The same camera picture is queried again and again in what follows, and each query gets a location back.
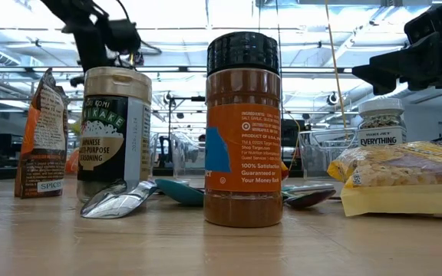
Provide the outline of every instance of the blue label graphic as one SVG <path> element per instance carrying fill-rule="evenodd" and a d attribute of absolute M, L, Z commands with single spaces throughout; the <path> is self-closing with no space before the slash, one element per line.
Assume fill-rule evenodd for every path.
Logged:
<path fill-rule="evenodd" d="M 228 145 L 220 136 L 217 127 L 206 129 L 206 170 L 230 173 Z"/>

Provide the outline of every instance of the table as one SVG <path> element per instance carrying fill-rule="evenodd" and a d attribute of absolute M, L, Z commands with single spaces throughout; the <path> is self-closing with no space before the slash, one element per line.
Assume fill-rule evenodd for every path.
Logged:
<path fill-rule="evenodd" d="M 81 218 L 80 207 L 73 179 L 46 199 L 15 199 L 0 181 L 0 275 L 442 275 L 439 218 L 345 218 L 327 201 L 243 229 L 161 195 L 120 219 Z"/>

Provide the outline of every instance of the spice jar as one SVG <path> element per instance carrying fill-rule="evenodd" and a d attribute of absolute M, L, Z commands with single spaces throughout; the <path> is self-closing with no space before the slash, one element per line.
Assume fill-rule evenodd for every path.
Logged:
<path fill-rule="evenodd" d="M 280 222 L 281 141 L 277 42 L 235 32 L 214 40 L 207 58 L 208 222 L 264 227 Z"/>
<path fill-rule="evenodd" d="M 78 198 L 86 202 L 117 180 L 150 174 L 151 79 L 119 67 L 96 67 L 84 82 Z"/>
<path fill-rule="evenodd" d="M 401 117 L 404 106 L 400 99 L 369 100 L 358 107 L 359 146 L 394 145 L 407 142 L 407 129 Z"/>

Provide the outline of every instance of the gold metal lid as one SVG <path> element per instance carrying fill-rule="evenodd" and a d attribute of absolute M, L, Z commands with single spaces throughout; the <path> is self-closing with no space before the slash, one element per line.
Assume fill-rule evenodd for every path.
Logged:
<path fill-rule="evenodd" d="M 136 97 L 151 104 L 151 79 L 120 67 L 95 67 L 86 72 L 84 95 Z"/>

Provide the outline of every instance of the yellow pasta bag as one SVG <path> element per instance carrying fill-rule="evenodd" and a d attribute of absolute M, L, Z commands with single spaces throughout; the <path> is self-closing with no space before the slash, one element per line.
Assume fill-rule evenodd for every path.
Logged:
<path fill-rule="evenodd" d="M 346 215 L 442 214 L 442 142 L 347 149 L 328 174 L 345 183 Z"/>

